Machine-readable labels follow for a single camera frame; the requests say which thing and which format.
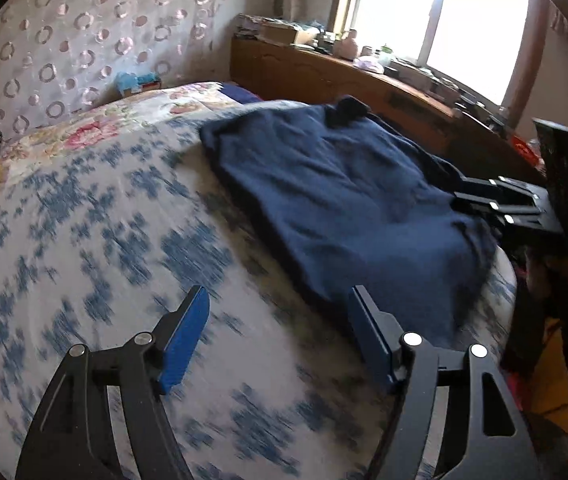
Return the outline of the navy blue printed t-shirt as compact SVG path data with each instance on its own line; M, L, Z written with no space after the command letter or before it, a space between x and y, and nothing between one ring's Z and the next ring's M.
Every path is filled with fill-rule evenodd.
M260 107L199 130L209 164L303 300L350 332L351 289L449 347L491 269L487 223L454 207L459 170L360 101Z

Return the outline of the blue floral white blanket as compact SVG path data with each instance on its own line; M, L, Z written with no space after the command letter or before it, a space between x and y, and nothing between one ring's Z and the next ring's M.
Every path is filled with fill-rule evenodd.
M404 326L424 325L438 344L479 341L500 354L510 329L515 273L478 220L449 234L417 228L424 252L402 249L369 263L366 247L398 243L426 191L388 191L377 234L364 209L323 184L293 192L308 220L324 206L303 258L335 255L347 268L316 297L283 269L274 243L253 227L211 169L199 131L222 119L251 119L260 136L282 119L302 144L302 168L344 162L357 182L379 167L392 176L415 155L398 133L375 129L377 154L310 130L329 105L277 101L194 112L121 133L53 159L0 190L0 472L12 478L46 386L74 344L123 344L175 310L203 285L211 310L182 381L163 401L170 427L199 479L359 479L391 402L378 393L347 340L352 285L380 276Z

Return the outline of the pink ceramic figurine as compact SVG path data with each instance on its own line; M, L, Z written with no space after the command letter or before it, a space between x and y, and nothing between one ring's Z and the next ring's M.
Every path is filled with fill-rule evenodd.
M357 44L357 31L353 28L345 32L339 40L335 41L333 53L337 58L352 62L359 55Z

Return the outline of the wooden sideboard cabinet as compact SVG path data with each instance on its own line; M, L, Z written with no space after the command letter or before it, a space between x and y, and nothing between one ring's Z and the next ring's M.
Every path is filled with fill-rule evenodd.
M397 79L363 72L337 58L235 38L229 75L263 100L328 104L353 96L468 177L503 176L546 184L542 173L508 141L464 110L444 105Z

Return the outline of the cardboard box on sideboard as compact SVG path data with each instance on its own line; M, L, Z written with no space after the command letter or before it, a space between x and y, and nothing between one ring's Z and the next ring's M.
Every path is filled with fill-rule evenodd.
M297 24L263 23L257 36L259 41L279 46L304 46L312 44L320 29L316 27L304 28Z

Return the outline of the floral bed quilt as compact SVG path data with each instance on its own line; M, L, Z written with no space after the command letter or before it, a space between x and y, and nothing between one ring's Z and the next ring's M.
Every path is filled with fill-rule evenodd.
M32 129L7 141L0 151L5 177L33 169L53 158L89 148L174 117L259 102L254 93L226 82L207 81L134 94L67 122Z

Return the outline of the blue tissue box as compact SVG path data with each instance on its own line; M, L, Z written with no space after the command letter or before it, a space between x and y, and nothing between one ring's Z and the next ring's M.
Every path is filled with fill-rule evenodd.
M122 98L134 96L149 90L161 88L161 79L156 73L136 75L133 73L119 73L114 80L116 90Z

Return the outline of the circle-patterned sheer curtain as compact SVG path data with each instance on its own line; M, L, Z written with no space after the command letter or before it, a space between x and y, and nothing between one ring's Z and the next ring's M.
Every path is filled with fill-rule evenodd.
M208 78L224 0L0 0L0 131L18 136L112 100L120 78Z

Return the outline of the window with frame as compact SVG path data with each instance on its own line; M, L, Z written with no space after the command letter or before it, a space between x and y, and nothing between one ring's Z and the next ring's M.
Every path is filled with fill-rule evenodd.
M417 84L432 77L519 122L542 60L548 0L333 0L328 28L357 31L355 62L379 53Z

